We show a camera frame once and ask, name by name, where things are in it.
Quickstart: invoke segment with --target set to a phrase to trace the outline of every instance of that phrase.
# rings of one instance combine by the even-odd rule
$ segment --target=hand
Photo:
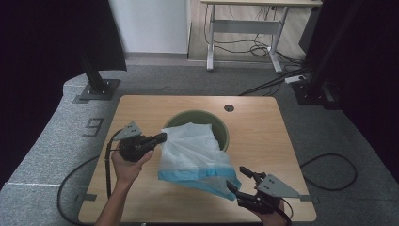
[[[113,152],[111,159],[117,174],[117,184],[130,187],[138,177],[144,163],[149,161],[152,155],[153,151],[149,151],[137,162],[129,162],[120,156],[120,152]]]
[[[284,211],[284,202],[282,200],[279,202],[279,209]],[[280,216],[279,213],[277,213],[276,211],[272,214],[260,214],[251,210],[249,211],[258,216],[263,226],[285,226],[284,218]]]

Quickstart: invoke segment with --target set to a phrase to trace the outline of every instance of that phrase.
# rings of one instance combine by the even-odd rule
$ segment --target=white plastic bag
[[[158,179],[208,191],[233,201],[235,195],[226,187],[226,180],[238,188],[229,156],[220,151],[211,124],[194,124],[162,129],[168,139],[161,144],[162,156]]]

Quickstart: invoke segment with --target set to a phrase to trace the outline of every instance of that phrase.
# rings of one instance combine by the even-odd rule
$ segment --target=table
[[[321,7],[323,4],[321,0],[201,0],[201,3],[212,5],[209,30],[211,38],[208,44],[206,61],[206,69],[208,71],[214,69],[214,33],[222,32],[273,35],[273,41],[271,46],[267,47],[267,51],[269,52],[276,73],[282,73],[276,50],[289,7]],[[273,6],[284,7],[284,10],[279,21],[217,20],[215,19],[216,5]]]
[[[232,105],[228,112],[225,105]],[[128,95],[120,99],[104,143],[100,160],[88,187],[95,201],[83,202],[79,213],[82,222],[94,222],[107,197],[105,188],[104,153],[108,140],[130,121],[135,121],[143,135],[158,134],[175,114],[189,109],[201,109],[217,115],[229,129],[231,158],[241,191],[255,194],[254,181],[239,172],[240,166],[257,172],[272,173],[302,195],[309,195],[295,152],[288,137],[279,106],[273,97],[231,96],[150,96]],[[157,171],[161,151],[155,148],[152,159],[144,165],[129,192],[122,222],[258,222],[248,210],[215,195],[192,188],[158,181]],[[111,164],[112,187],[115,174]],[[316,213],[312,202],[287,199],[294,208],[293,221],[313,221]]]

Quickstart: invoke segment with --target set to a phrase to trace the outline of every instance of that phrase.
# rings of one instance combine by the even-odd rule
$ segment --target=green bowl
[[[165,124],[164,128],[175,127],[193,122],[195,124],[212,124],[212,132],[219,143],[220,150],[226,152],[229,146],[229,130],[225,123],[216,115],[203,110],[187,110],[181,112]]]

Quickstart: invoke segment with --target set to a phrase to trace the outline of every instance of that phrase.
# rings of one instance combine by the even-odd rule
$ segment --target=tabletop
[[[225,105],[232,105],[233,111],[226,111]],[[240,191],[256,193],[253,179],[239,172],[239,167],[245,166],[256,172],[272,173],[302,195],[309,195],[274,98],[128,95],[120,99],[108,131],[87,192],[96,195],[96,199],[83,202],[79,213],[82,222],[94,222],[107,201],[104,153],[112,135],[129,122],[135,121],[143,135],[153,136],[160,133],[172,116],[191,109],[211,112],[226,124],[230,134],[227,154],[238,180],[243,184]],[[161,150],[157,146],[154,156],[144,165],[128,194],[122,222],[259,222],[255,215],[239,207],[236,201],[159,181],[157,173],[160,156]],[[113,170],[111,178],[114,187],[116,177]],[[312,202],[286,200],[294,209],[293,221],[316,219]],[[285,212],[291,215],[287,206]]]
[[[209,5],[275,6],[275,7],[321,7],[321,0],[201,0]]]

